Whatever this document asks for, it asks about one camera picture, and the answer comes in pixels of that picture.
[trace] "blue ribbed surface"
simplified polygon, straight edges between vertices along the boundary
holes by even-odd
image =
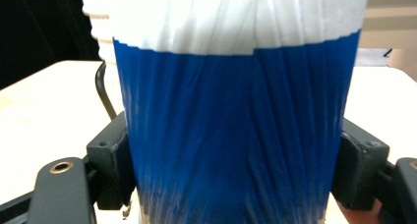
[[[150,223],[317,223],[358,33],[252,56],[114,41]]]

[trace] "table surface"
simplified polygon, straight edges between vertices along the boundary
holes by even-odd
[[[32,191],[43,165],[83,157],[89,141],[110,122],[94,85],[99,65],[59,62],[0,91],[0,203]],[[107,69],[105,85],[116,111],[122,111],[114,67]],[[354,69],[345,118],[387,143],[391,162],[417,157],[416,109],[417,84],[401,71]],[[120,211],[98,212],[97,220],[138,223],[138,213],[131,215],[122,221]],[[347,223],[334,200],[326,223]]]

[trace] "white stripe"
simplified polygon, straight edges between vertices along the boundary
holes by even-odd
[[[155,51],[252,54],[360,29],[367,0],[110,0],[115,39]]]

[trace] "white table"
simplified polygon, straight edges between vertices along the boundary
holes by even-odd
[[[87,143],[110,122],[94,86],[99,65],[59,62],[0,91],[0,203],[32,191],[43,165],[83,157]],[[116,70],[108,69],[106,87],[120,112],[117,81]],[[390,145],[391,162],[417,157],[417,84],[401,71],[355,68],[345,117]],[[138,223],[132,215],[128,222]],[[98,212],[97,218],[127,223],[120,212]],[[328,223],[346,223],[332,200]]]

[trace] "dark curtain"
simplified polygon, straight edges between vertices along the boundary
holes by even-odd
[[[82,0],[0,0],[0,89],[61,60],[98,60]]]

